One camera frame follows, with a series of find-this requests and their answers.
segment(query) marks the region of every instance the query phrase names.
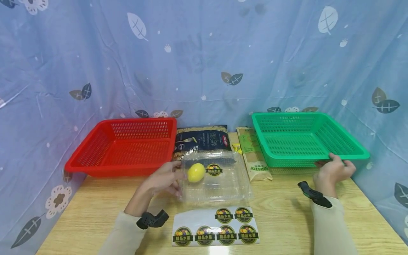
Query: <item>clear plastic container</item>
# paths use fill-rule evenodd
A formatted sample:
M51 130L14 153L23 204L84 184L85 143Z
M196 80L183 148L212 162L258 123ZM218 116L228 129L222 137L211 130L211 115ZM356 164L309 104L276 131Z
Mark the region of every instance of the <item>clear plastic container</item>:
M253 197L245 163L240 154L231 151L196 152L185 155L182 170L187 173L195 163L206 169L204 177L196 183L180 183L184 202L215 202L249 200Z

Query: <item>beige sleeve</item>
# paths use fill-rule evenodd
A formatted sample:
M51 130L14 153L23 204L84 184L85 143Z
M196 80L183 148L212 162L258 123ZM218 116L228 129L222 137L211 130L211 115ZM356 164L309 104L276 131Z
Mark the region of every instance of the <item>beige sleeve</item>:
M331 208L311 202L315 221L315 255L356 255L356 246L344 222L344 208L337 198L326 197Z
M139 219L139 217L120 212L112 232L102 245L98 255L135 255L146 232L136 225Z

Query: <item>fruit sticker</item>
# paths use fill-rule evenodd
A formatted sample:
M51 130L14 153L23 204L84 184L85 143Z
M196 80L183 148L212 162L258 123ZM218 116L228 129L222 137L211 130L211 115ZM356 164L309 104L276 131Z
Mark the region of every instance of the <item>fruit sticker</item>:
M221 208L215 212L215 219L220 223L227 224L231 222L233 215L227 208Z
M208 246L215 241L215 234L209 226L201 226L195 235L195 241L201 246Z
M235 210L235 219L237 219L241 223L248 223L254 218L254 215L251 211L245 207L238 207Z
M222 169L217 164L209 164L207 166L205 172L208 173L211 176L218 176L218 175L220 175L220 173L222 173Z
M220 227L221 232L217 234L217 240L223 245L231 245L237 239L237 234L234 230L228 226L224 225Z
M259 239L258 232L250 225L242 225L239 228L238 239L244 244L253 244Z
M177 246L188 246L193 241L190 229L187 227L180 227L176 230L173 236L173 242Z

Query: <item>yellow lemon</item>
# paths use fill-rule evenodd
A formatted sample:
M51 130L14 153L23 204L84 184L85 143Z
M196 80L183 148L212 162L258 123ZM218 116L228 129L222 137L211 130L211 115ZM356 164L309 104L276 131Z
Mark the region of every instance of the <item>yellow lemon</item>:
M187 171L189 182L199 182L205 175L205 167L203 164L195 163Z

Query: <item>basket rim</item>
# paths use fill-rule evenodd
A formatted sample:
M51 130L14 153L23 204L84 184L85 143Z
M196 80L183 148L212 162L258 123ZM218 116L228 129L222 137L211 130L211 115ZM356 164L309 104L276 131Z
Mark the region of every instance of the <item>basket rim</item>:
M76 172L109 172L112 171L116 166L72 166L73 160L78 156L78 154L81 152L83 146L85 144L88 144L89 140L93 137L95 132L100 128L100 126L104 125L105 123L124 123L124 122L157 122L157 121L166 121L166 122L172 122L173 123L173 129L169 133L169 139L170 141L175 140L176 136L176 131L177 131L177 120L173 117L169 118L138 118L138 119L109 119L109 120L102 120L98 122L94 128L91 129L91 131L87 134L85 139L78 145L78 147L75 149L75 151L72 153L71 157L68 159L68 161L64 165L64 169L67 172L70 173L76 173ZM169 153L168 160L171 160L171 155L173 153L173 150L171 150L171 153ZM163 163L151 163L151 164L135 164L135 165L126 165L120 166L120 170L133 170L133 169L149 169L149 168L159 168Z
M252 122L254 125L254 129L255 129L255 133L256 136L258 138L258 140L262 137L262 139L265 139L263 133L260 130L260 126L256 120L256 117L259 115L270 115L270 114L274 114L274 115L323 115L326 118L328 118L333 124L336 125L336 127L343 133L347 134L348 137L350 138L350 140L354 143L355 146L357 146L361 151L362 154L354 154L354 155L338 155L342 160L366 160L370 158L370 153L369 151L364 148L364 146L353 136L350 134L350 132L348 132L339 122L337 122L334 118L332 118L330 115L323 113L323 112L290 112L290 113L253 113L252 114ZM305 156L294 156L294 155L288 155L288 156L281 156L281 155L275 155L273 153L271 153L267 148L264 148L262 143L259 143L261 148L262 148L262 152L266 153L266 155L268 157L271 157L272 159L276 159L276 160L325 160L325 159L330 159L329 157L329 151L327 153L327 157L322 158L322 156L318 156L318 155L305 155Z

